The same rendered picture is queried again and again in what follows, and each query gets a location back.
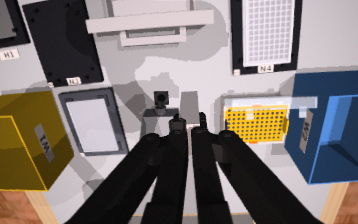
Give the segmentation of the grey bench mat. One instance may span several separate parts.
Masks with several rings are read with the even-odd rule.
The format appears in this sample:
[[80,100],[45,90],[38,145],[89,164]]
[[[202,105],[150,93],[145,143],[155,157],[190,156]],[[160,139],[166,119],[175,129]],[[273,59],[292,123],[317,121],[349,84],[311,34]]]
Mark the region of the grey bench mat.
[[[122,46],[119,31],[93,33],[104,81],[49,88],[33,44],[22,5],[45,0],[17,0],[31,43],[20,58],[1,60],[0,95],[51,91],[74,157],[48,192],[43,192],[59,224],[80,208],[126,155],[81,157],[58,94],[113,87],[129,151],[138,143],[146,109],[155,109],[154,91],[168,91],[179,108],[181,92],[198,91],[199,112],[209,132],[220,132],[221,96],[293,94],[295,73],[358,70],[358,0],[303,0],[298,68],[253,75],[233,75],[230,0],[195,0],[195,10],[214,9],[214,24],[186,25],[187,42]],[[283,143],[248,146],[320,219],[330,184],[308,185]]]

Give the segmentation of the blue open bin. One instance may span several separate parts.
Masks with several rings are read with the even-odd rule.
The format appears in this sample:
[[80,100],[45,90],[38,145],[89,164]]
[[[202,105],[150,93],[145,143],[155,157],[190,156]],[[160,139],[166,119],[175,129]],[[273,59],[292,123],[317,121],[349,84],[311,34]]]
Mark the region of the blue open bin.
[[292,95],[318,97],[290,109],[284,146],[307,184],[358,181],[358,70],[295,73]]

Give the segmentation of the yellow open-top bin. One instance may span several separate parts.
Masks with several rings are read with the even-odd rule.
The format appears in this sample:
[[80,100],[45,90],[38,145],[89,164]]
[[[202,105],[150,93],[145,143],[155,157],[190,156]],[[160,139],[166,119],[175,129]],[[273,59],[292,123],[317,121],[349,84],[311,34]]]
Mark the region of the yellow open-top bin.
[[73,157],[51,91],[0,95],[0,190],[48,191]]

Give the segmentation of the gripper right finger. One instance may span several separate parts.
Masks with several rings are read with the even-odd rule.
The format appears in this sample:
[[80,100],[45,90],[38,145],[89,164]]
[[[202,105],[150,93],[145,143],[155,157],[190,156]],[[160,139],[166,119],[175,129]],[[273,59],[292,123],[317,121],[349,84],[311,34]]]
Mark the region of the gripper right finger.
[[189,91],[189,136],[198,224],[233,224],[216,162],[255,224],[324,224],[236,132],[209,132],[197,91]]

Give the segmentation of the white label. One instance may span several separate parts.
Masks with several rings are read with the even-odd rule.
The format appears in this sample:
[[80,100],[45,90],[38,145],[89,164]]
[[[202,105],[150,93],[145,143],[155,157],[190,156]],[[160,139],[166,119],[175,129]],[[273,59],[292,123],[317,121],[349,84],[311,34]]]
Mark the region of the white label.
[[1,60],[20,58],[18,49],[0,51]]

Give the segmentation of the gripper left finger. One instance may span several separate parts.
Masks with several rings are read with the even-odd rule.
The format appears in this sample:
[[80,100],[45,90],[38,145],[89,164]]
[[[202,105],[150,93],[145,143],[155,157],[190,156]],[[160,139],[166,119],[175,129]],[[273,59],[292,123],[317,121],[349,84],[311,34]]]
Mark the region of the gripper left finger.
[[128,224],[156,178],[140,224],[182,224],[188,155],[189,91],[181,92],[169,134],[144,135],[63,224]]

